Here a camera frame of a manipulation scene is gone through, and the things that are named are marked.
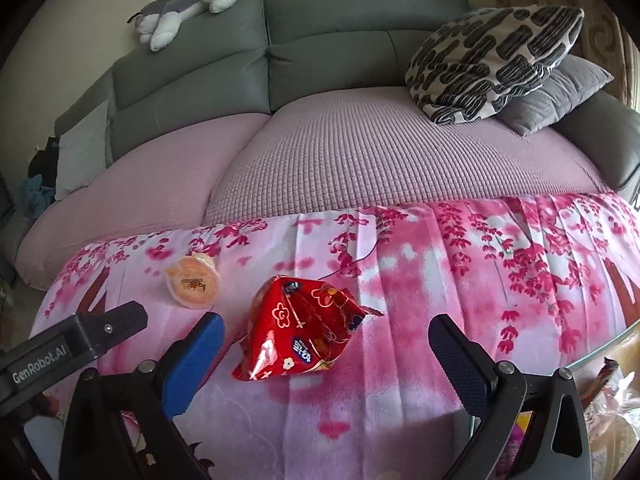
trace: plush husky toy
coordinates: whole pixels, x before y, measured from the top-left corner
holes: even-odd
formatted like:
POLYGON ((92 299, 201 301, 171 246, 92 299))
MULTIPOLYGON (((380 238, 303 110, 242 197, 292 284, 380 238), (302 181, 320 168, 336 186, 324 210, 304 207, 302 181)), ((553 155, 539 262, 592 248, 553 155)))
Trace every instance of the plush husky toy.
POLYGON ((129 18, 140 33, 140 43, 149 43, 157 52, 171 43, 180 24, 207 10, 218 13, 227 10, 237 0, 155 0, 129 18))

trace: red snack bag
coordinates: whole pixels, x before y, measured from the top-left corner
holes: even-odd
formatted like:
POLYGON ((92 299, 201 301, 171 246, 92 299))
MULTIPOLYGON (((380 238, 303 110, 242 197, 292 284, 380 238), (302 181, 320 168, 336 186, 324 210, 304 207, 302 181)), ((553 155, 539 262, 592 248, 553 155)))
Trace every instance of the red snack bag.
POLYGON ((345 289, 328 283, 274 276, 254 297, 242 362, 233 377, 257 381, 270 376, 327 370, 367 314, 345 289))

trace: white wall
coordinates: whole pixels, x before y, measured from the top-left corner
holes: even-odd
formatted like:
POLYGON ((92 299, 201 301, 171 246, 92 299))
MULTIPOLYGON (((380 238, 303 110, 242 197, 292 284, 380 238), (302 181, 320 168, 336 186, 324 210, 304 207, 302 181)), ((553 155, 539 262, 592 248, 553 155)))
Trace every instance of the white wall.
POLYGON ((0 71, 0 171, 12 192, 56 117, 136 46, 126 21, 149 1, 47 0, 40 8, 0 71))

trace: blue gripper pad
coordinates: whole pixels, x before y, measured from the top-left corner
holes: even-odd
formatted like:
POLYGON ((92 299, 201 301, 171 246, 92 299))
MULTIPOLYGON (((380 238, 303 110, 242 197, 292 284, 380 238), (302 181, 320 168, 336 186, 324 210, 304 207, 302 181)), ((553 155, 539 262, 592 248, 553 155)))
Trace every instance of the blue gripper pad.
POLYGON ((478 343, 469 341, 446 314, 429 323, 429 346, 466 412, 485 420, 497 384, 491 357, 478 343))
POLYGON ((225 341, 225 323, 207 312, 180 344, 180 355, 162 383, 162 409, 171 419, 187 411, 225 341))

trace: gray pillow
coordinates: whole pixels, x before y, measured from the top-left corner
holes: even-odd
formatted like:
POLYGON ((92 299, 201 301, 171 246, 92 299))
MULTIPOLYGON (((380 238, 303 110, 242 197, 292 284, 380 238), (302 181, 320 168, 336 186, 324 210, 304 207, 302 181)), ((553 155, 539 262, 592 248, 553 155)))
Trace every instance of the gray pillow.
POLYGON ((404 81, 436 124, 497 114, 540 88, 574 46, 584 11, 540 6, 479 9, 443 25, 418 49, 404 81))
POLYGON ((107 106, 94 108, 76 126, 60 137, 56 200, 88 186, 106 164, 107 106))
POLYGON ((557 123, 612 80, 602 67, 569 54, 539 89, 513 99, 497 117, 516 133, 527 136, 557 123))

